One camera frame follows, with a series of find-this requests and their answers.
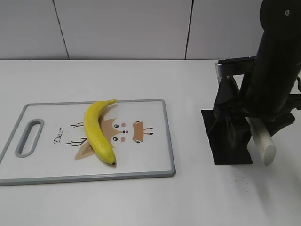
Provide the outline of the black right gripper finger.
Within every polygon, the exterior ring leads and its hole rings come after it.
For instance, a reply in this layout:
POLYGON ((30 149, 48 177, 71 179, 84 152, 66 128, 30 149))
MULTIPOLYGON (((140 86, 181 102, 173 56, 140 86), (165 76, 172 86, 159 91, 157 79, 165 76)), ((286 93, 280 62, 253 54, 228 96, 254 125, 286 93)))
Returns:
POLYGON ((239 88, 234 76, 220 77, 214 103, 215 115, 240 115, 239 88))

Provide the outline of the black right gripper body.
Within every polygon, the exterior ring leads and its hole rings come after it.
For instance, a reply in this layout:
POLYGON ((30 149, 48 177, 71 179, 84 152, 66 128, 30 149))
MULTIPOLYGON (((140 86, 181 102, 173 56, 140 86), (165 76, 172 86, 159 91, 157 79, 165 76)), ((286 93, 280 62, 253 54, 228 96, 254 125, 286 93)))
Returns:
POLYGON ((292 94, 294 84, 301 89, 299 77, 255 80, 244 77, 239 91, 239 111, 243 116, 259 118, 270 135, 294 123, 291 110, 301 109, 301 94, 292 94))

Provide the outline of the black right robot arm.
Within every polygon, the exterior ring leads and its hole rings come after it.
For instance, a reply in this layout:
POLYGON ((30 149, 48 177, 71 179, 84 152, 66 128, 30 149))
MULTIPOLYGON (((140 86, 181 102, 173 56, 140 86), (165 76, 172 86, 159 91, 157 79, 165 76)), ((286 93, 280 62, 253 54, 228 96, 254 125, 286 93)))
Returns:
POLYGON ((220 60, 214 116, 229 133, 249 132, 248 117, 262 119, 270 134, 294 122, 300 94, 291 91, 301 70, 301 3, 265 0, 260 8, 263 35, 255 57, 220 60))

